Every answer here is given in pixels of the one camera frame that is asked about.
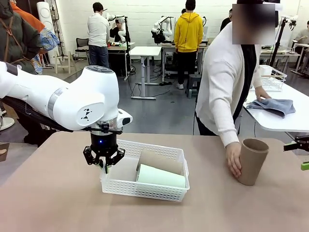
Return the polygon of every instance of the robot logo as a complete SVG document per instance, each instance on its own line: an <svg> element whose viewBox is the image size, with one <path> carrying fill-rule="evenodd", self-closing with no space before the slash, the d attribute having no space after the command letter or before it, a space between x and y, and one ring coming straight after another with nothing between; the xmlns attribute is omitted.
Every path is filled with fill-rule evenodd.
<svg viewBox="0 0 309 232"><path fill-rule="evenodd" d="M84 111L86 111L86 115L85 117L82 117L81 119L87 119L87 121L89 121L88 114L92 113L92 111L90 111L89 109L84 109Z"/></svg>

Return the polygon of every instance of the yellow hoodie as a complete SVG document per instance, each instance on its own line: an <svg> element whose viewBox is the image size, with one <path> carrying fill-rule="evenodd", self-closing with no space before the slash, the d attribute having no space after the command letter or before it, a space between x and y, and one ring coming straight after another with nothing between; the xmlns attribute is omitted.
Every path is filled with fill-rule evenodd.
<svg viewBox="0 0 309 232"><path fill-rule="evenodd" d="M174 42L179 52L195 52L203 39L203 20L197 13L184 13L178 19Z"/></svg>

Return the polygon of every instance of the floor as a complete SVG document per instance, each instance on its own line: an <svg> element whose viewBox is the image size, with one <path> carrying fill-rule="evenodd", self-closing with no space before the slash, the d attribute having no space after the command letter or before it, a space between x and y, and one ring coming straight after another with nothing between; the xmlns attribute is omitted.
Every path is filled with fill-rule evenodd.
<svg viewBox="0 0 309 232"><path fill-rule="evenodd" d="M56 76L70 83L79 77L81 69L85 65L86 61L79 61L77 63L78 70L77 72L74 71L75 74L68 74L63 70L60 70L59 74L55 74L54 70L44 70L44 74ZM124 127L124 132L160 134L193 134L194 132L197 135L198 128L196 122L194 123L195 99L188 99L184 90L178 90L175 87L176 82L174 77L168 79L173 83L170 86L146 86L146 95L158 95L156 101L131 99L131 95L133 94L135 96L140 95L139 86L135 85L135 83L140 82L141 74L140 62L133 62L132 65L136 68L136 74L130 76L129 81L124 81L124 77L118 77L120 94L119 108L129 112L133 116L133 122ZM161 78L157 76L157 71L157 67L151 66L152 82L159 83L161 82ZM291 73L290 69L286 83L309 95L309 79L298 77L296 74ZM33 146L21 144L26 134L27 132L18 123L0 132L0 142L20 143L11 147L12 154L16 154L21 148L25 149L28 147L27 154L19 156L9 153L8 161L0 164L0 185L35 150ZM254 135L256 137L276 138L284 143L292 141L292 138L286 133L270 132L261 129L246 112L243 112L240 137L248 138L254 137ZM306 152L297 151L297 155L302 160L309 161L309 156L307 156Z"/></svg>

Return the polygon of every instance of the dark hair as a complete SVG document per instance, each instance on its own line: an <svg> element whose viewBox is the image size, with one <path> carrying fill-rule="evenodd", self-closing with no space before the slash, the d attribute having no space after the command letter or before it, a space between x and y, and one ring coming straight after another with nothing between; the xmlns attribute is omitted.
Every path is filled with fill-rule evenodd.
<svg viewBox="0 0 309 232"><path fill-rule="evenodd" d="M185 8L189 11L193 11L195 9L195 0L187 0L185 3Z"/></svg>
<svg viewBox="0 0 309 232"><path fill-rule="evenodd" d="M237 0L237 4L263 4L263 0Z"/></svg>
<svg viewBox="0 0 309 232"><path fill-rule="evenodd" d="M100 12L100 11L104 10L103 5L99 2L93 3L92 7L93 7L94 12L96 12L96 11Z"/></svg>

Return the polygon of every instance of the basket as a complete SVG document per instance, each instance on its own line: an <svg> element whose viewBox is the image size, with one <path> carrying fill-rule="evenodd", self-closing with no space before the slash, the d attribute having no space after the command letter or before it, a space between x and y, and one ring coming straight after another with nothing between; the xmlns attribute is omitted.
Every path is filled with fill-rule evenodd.
<svg viewBox="0 0 309 232"><path fill-rule="evenodd" d="M265 91L282 91L283 83L287 77L286 74L270 67L271 75L262 75L262 84Z"/></svg>
<svg viewBox="0 0 309 232"><path fill-rule="evenodd" d="M190 189L189 171L187 161L184 158L183 150L117 140L120 148L126 150L125 157L117 165L109 169L106 174L104 169L101 173L102 191L126 196L153 198L167 201L181 202ZM183 164L183 175L186 179L185 188L176 188L154 184L136 182L136 167L142 150L150 150L169 159L177 160Z"/></svg>

